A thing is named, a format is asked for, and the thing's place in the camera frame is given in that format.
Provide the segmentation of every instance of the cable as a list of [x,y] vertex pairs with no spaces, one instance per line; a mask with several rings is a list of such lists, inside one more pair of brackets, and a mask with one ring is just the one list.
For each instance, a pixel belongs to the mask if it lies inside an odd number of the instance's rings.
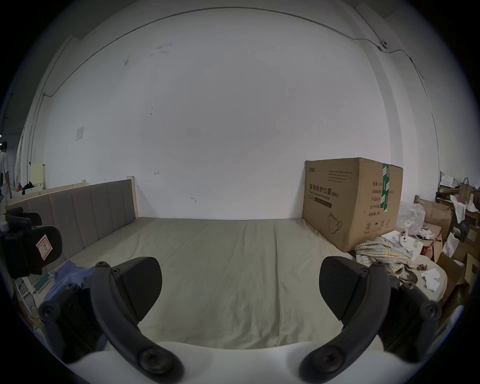
[[377,39],[378,41],[380,42],[380,44],[382,43],[382,39],[380,39],[380,37],[377,35],[377,33],[375,32],[375,30],[372,28],[372,26],[370,24],[368,24],[368,21],[365,20],[365,18],[361,15],[360,12],[357,11],[357,8],[353,8],[355,10],[356,13],[359,14],[359,16],[363,19],[364,22],[367,23],[367,25],[370,27],[370,29],[372,30],[373,33],[375,33],[375,36],[377,36]]
[[108,47],[110,44],[113,44],[114,42],[116,42],[117,40],[120,40],[122,37],[125,37],[127,36],[128,34],[132,33],[132,32],[135,32],[137,30],[139,30],[140,28],[143,28],[143,27],[146,27],[147,25],[150,25],[150,24],[153,24],[153,23],[156,23],[157,21],[161,21],[161,20],[165,20],[165,19],[168,19],[170,17],[174,17],[174,16],[179,16],[179,15],[183,15],[183,14],[187,14],[187,13],[193,13],[193,12],[199,12],[199,11],[210,11],[210,10],[218,10],[218,9],[251,9],[251,10],[257,10],[257,11],[266,11],[266,12],[273,12],[273,13],[279,13],[279,14],[283,14],[283,15],[287,15],[287,16],[292,16],[292,17],[296,17],[297,19],[302,19],[302,20],[305,20],[305,21],[308,21],[310,23],[314,23],[314,24],[317,24],[317,25],[320,25],[324,28],[327,28],[333,32],[336,32],[338,33],[339,35],[342,35],[343,37],[346,37],[347,39],[350,39],[352,41],[359,41],[359,40],[364,40],[364,41],[369,41],[370,43],[372,43],[373,45],[375,45],[378,49],[381,50],[381,48],[376,45],[373,41],[369,40],[369,39],[363,39],[363,38],[355,38],[355,37],[351,37],[343,32],[340,32],[328,25],[325,25],[323,23],[320,23],[318,21],[315,21],[315,20],[312,20],[312,19],[309,19],[307,17],[303,17],[303,16],[298,16],[298,15],[295,15],[295,14],[292,14],[292,13],[288,13],[288,12],[282,12],[282,11],[275,11],[275,10],[271,10],[271,9],[267,9],[267,8],[255,8],[255,7],[208,7],[208,8],[199,8],[199,9],[195,9],[195,10],[190,10],[190,11],[184,11],[184,12],[179,12],[179,13],[174,13],[174,14],[171,14],[169,16],[164,16],[164,17],[160,17],[158,19],[155,19],[153,21],[150,21],[148,23],[145,23],[141,26],[138,26],[134,29],[132,29],[131,31],[128,31],[126,33],[124,33],[123,35],[120,35],[119,37],[117,37],[116,39],[110,41],[109,43],[105,44],[102,48],[99,48],[98,50],[96,50],[94,53],[92,53],[87,59],[85,59],[77,68],[75,68],[75,70],[73,70],[72,73],[70,73],[67,78],[65,80],[63,80],[63,82],[59,85],[59,87],[55,90],[55,92],[53,92],[51,95],[46,95],[44,94],[44,96],[46,97],[53,97],[57,91],[60,89],[60,87],[62,85],[65,84],[65,82],[75,73],[77,72],[77,70],[82,66],[84,65],[87,61],[89,61],[93,56],[95,56],[98,52],[100,52],[101,50],[103,50],[104,48]]

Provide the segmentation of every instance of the blue cloth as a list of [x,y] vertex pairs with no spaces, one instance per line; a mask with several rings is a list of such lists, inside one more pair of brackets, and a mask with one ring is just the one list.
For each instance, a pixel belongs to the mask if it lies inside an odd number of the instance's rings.
[[75,283],[79,287],[85,277],[93,273],[93,268],[78,267],[70,260],[67,260],[57,272],[54,272],[55,284],[48,291],[44,301],[51,300],[60,290],[69,283]]

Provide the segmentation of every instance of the paper bag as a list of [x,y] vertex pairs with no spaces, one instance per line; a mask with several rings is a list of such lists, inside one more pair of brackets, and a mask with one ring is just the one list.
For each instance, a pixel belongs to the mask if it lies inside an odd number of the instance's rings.
[[458,201],[463,204],[470,202],[470,195],[473,193],[473,187],[468,184],[468,177],[465,177],[460,183],[460,191],[458,192]]

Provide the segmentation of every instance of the upholstered headboard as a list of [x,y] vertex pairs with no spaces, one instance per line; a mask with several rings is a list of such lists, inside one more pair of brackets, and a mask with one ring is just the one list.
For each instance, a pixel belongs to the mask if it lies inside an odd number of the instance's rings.
[[35,196],[7,206],[37,212],[42,224],[56,226],[62,236],[63,252],[49,264],[51,271],[113,231],[135,220],[134,179],[67,189]]

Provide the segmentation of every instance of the bed sheet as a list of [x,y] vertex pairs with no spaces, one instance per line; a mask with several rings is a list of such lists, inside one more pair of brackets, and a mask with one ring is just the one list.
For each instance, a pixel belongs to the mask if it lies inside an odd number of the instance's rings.
[[155,257],[163,286],[139,323],[154,342],[213,348],[325,343],[342,324],[320,295],[320,266],[339,251],[302,219],[140,217],[70,260],[111,266]]

